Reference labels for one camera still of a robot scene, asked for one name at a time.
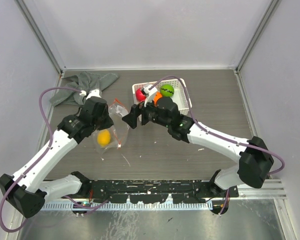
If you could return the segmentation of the yellow lemon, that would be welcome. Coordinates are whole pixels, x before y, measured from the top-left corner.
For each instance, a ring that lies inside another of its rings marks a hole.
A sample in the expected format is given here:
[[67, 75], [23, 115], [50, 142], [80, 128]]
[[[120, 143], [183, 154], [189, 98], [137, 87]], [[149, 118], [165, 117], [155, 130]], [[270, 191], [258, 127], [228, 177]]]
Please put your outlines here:
[[104, 129], [97, 134], [97, 143], [101, 147], [106, 147], [111, 142], [111, 133], [109, 130]]

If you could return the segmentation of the clear zip top bag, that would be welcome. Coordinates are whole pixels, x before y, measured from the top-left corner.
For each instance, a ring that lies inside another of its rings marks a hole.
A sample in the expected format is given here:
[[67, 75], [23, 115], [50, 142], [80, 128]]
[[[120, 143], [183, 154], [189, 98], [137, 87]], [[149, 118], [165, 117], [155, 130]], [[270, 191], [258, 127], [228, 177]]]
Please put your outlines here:
[[95, 130], [91, 136], [95, 151], [101, 156], [110, 149], [121, 149], [126, 143], [130, 129], [129, 125], [122, 121], [122, 117], [128, 114], [128, 110], [121, 101], [115, 98], [113, 103], [108, 107], [108, 112], [113, 120], [113, 126], [106, 129], [110, 131], [111, 142], [105, 147], [101, 147], [97, 143], [97, 135], [100, 130]]

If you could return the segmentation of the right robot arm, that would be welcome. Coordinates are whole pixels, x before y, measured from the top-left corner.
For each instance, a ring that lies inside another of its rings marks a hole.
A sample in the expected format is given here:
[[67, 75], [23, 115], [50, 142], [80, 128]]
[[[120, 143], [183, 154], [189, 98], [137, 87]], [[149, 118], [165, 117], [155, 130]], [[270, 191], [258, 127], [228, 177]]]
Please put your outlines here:
[[182, 114], [170, 98], [160, 98], [156, 103], [134, 104], [130, 112], [122, 117], [132, 129], [148, 122], [166, 127], [176, 140], [200, 145], [220, 153], [236, 163], [228, 169], [219, 169], [211, 177], [208, 190], [215, 197], [221, 197], [227, 189], [246, 184], [260, 189], [274, 164], [264, 141], [254, 136], [252, 139], [238, 138], [208, 128], [201, 122]]

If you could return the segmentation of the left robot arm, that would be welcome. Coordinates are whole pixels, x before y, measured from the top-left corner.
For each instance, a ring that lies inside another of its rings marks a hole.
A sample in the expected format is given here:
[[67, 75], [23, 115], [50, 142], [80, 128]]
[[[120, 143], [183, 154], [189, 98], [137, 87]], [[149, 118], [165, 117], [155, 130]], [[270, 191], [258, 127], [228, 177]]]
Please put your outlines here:
[[5, 199], [25, 218], [36, 215], [45, 203], [68, 195], [85, 198], [91, 190], [91, 181], [74, 171], [68, 176], [45, 182], [56, 164], [85, 138], [96, 130], [113, 125], [107, 101], [92, 96], [76, 115], [64, 117], [52, 135], [52, 140], [13, 175], [0, 177], [0, 190]]

